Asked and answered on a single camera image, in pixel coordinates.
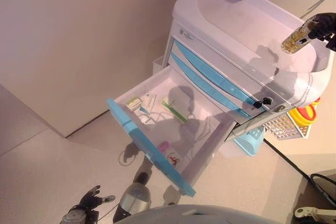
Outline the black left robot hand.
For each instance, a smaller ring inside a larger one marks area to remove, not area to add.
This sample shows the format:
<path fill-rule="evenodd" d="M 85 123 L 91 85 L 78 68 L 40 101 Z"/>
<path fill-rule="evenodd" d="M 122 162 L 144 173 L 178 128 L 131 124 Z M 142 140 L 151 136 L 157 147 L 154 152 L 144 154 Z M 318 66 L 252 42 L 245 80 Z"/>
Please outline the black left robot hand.
<path fill-rule="evenodd" d="M 113 202 L 116 197 L 114 195 L 109 195 L 105 197 L 99 197 L 100 185 L 94 186 L 90 189 L 80 200 L 79 206 L 84 210 L 94 210 L 98 206 L 106 203 Z"/>

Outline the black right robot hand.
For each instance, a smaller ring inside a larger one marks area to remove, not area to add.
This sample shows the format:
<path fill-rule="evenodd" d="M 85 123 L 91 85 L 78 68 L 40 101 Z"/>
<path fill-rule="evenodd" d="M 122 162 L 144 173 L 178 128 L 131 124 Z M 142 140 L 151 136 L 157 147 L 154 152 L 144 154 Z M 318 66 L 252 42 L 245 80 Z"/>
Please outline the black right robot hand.
<path fill-rule="evenodd" d="M 320 13 L 309 18 L 302 26 L 297 45 L 304 47 L 312 40 L 327 41 L 326 48 L 335 51 L 335 13 Z"/>

